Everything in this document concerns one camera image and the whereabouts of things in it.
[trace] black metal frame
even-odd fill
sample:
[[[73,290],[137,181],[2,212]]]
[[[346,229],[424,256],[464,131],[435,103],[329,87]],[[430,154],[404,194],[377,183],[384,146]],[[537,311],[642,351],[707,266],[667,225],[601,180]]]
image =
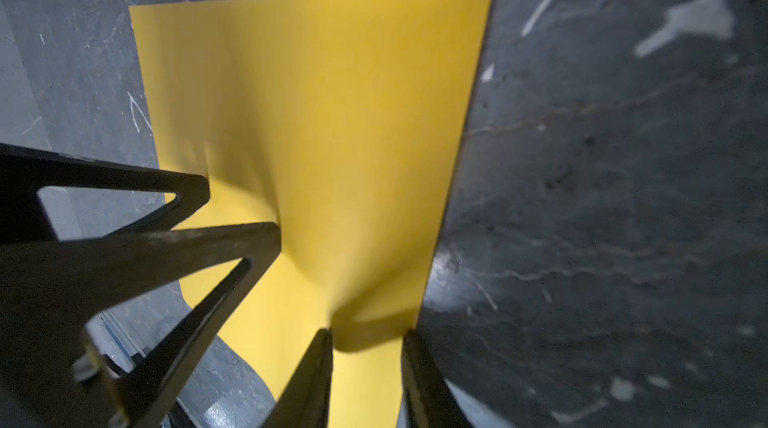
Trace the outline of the black metal frame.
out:
[[[175,193],[106,237],[56,241],[46,186]],[[0,384],[47,426],[160,425],[219,328],[280,254],[280,229],[251,223],[168,231],[209,199],[205,177],[0,145]],[[240,260],[129,373],[94,346],[101,310],[200,269]],[[320,330],[264,427],[328,423],[332,335]],[[412,426],[469,426],[415,333],[403,345]]]

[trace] dark stone surface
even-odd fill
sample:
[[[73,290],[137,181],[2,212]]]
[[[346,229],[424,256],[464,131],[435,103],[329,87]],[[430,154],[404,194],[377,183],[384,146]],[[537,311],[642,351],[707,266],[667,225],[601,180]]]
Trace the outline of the dark stone surface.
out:
[[[34,98],[17,131],[156,165],[128,5],[170,1],[2,0]],[[480,426],[764,426],[768,0],[640,59],[690,0],[552,0],[521,36],[541,1],[494,0],[422,336],[504,419]],[[160,202],[69,195],[84,236]]]

